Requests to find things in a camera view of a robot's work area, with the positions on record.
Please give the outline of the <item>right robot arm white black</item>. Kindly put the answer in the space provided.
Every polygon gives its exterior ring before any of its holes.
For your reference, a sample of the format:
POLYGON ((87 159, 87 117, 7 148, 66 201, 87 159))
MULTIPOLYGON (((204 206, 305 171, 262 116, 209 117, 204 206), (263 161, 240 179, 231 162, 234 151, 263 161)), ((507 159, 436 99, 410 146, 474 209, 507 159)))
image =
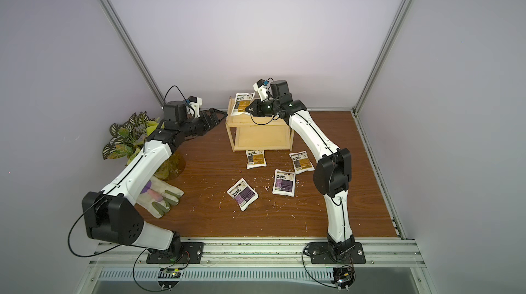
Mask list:
POLYGON ((339 148, 324 134, 304 103, 293 98, 285 80, 260 79, 253 88, 259 97, 247 107, 249 115, 282 119, 316 159, 313 181, 325 200, 328 246, 334 256, 347 253, 356 244, 347 207, 352 173, 350 151, 339 148))

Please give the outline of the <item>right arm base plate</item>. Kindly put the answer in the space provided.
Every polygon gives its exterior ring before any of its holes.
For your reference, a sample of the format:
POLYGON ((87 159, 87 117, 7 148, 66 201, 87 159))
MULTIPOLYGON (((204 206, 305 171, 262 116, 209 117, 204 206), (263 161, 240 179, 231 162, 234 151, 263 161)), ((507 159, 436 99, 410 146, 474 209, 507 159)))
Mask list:
POLYGON ((362 244, 355 242, 345 251, 338 251, 328 242, 310 242, 305 248, 306 256, 315 265, 364 265, 367 263, 362 244))

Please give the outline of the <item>yellow coffee bag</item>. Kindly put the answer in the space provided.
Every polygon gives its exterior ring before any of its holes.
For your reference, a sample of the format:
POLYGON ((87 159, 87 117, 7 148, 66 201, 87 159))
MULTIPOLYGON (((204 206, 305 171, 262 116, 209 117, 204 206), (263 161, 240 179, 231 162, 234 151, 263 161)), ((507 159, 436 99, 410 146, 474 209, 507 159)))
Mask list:
POLYGON ((230 109, 232 116, 249 115, 248 106, 254 99, 254 93, 237 93, 234 98, 233 107, 230 109))
POLYGON ((289 157, 293 162, 294 171, 296 174, 302 174, 304 172, 313 172, 315 170, 312 162, 309 160, 308 153, 306 151, 290 153, 289 157))
POLYGON ((247 169, 266 167, 267 162, 264 157, 264 150, 247 150, 247 169))

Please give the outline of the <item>light wooden two-tier shelf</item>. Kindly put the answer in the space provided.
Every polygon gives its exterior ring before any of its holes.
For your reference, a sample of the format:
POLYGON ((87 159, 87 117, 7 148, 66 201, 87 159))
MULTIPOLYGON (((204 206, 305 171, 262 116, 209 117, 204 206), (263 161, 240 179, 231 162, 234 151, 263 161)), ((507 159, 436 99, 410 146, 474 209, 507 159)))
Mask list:
POLYGON ((231 148, 244 150, 292 150, 294 131, 282 119, 264 117, 254 121, 248 115, 232 116, 234 99, 230 98, 225 123, 231 148))

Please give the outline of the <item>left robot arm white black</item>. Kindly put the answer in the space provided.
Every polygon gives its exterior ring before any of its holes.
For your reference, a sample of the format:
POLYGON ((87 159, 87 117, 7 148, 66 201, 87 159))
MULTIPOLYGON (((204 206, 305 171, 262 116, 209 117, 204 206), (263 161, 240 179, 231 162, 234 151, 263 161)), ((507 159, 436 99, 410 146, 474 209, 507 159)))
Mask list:
POLYGON ((81 218, 89 238, 173 256, 181 254, 178 233, 146 222, 135 205, 141 194, 157 187, 154 174, 184 142, 205 135, 227 117, 224 111, 202 110, 200 106, 200 99, 194 96, 165 104, 163 119, 139 143, 127 167, 101 191, 85 195, 81 218))

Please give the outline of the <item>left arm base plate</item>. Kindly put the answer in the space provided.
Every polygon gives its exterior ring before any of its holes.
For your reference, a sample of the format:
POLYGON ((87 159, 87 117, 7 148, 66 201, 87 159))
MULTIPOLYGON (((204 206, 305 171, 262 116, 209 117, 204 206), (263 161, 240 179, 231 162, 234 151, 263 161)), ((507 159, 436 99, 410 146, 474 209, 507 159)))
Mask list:
POLYGON ((205 243, 188 241, 176 243, 168 250, 148 249, 147 264, 200 264, 205 243))

